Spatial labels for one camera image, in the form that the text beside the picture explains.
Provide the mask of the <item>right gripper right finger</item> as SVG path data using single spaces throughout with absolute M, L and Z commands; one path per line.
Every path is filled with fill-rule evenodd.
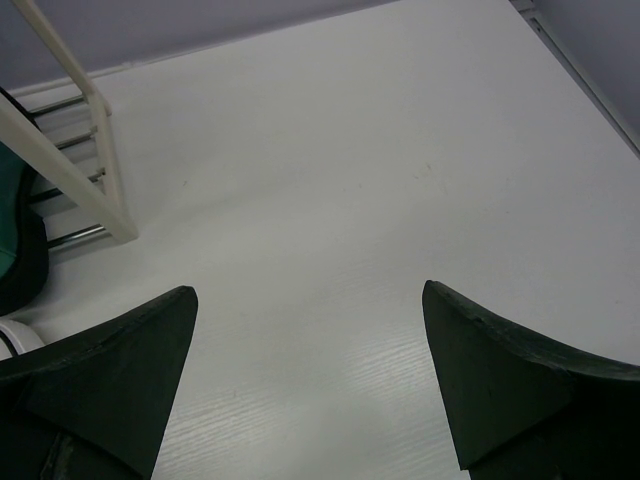
M 427 281 L 426 338 L 457 461 L 473 479 L 636 479 L 639 368 Z

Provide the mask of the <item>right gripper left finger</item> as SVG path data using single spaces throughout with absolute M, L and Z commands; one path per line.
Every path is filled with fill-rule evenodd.
M 180 286 L 49 344 L 3 321 L 2 478 L 151 478 L 197 312 Z

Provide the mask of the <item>teal leather loafer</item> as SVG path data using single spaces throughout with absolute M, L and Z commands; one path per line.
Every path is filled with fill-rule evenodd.
M 33 301 L 49 274 L 45 223 L 30 205 L 37 172 L 1 146 L 1 314 Z

